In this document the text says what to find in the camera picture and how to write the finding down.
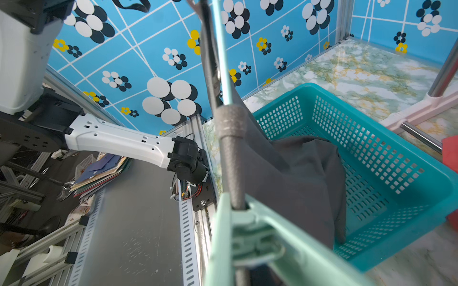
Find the dark grey garment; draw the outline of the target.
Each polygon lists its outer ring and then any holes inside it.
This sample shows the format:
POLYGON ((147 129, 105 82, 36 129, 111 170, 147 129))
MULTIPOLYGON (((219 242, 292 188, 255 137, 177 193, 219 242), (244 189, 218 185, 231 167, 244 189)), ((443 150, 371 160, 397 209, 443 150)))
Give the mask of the dark grey garment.
MULTIPOLYGON (((190 5, 202 23, 200 40, 208 98, 221 154, 223 193, 233 210, 248 210, 249 195, 332 251, 345 237, 345 171, 335 145, 318 137, 268 139, 232 86, 225 106, 212 6, 190 5)), ((238 269, 234 286, 286 285, 268 266, 238 269)))

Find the red garment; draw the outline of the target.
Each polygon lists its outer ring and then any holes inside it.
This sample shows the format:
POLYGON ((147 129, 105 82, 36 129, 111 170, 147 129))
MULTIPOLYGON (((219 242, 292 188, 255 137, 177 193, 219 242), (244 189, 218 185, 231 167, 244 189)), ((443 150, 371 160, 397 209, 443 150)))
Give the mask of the red garment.
MULTIPOLYGON (((448 137, 442 140, 442 163, 451 170, 458 172, 458 136, 448 137)), ((452 228, 458 230, 458 210, 447 216, 452 228)))

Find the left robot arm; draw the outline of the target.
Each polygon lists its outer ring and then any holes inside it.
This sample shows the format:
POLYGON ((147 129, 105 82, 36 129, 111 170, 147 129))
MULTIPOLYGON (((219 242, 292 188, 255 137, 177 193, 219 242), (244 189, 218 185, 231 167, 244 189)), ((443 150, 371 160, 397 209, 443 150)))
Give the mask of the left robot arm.
POLYGON ((1 2, 1 138, 41 152, 100 151, 134 158, 172 171, 182 181, 204 183, 209 171, 193 140, 114 125, 43 86, 65 23, 111 34, 106 13, 90 2, 1 2))

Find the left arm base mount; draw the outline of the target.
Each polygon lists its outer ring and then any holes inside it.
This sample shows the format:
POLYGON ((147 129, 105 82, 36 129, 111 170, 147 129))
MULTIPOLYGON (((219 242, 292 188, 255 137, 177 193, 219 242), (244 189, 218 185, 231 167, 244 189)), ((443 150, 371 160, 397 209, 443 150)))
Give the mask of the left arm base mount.
POLYGON ((171 199, 190 201, 195 212, 216 202, 207 153, 194 140, 175 137, 167 170, 174 173, 171 199))

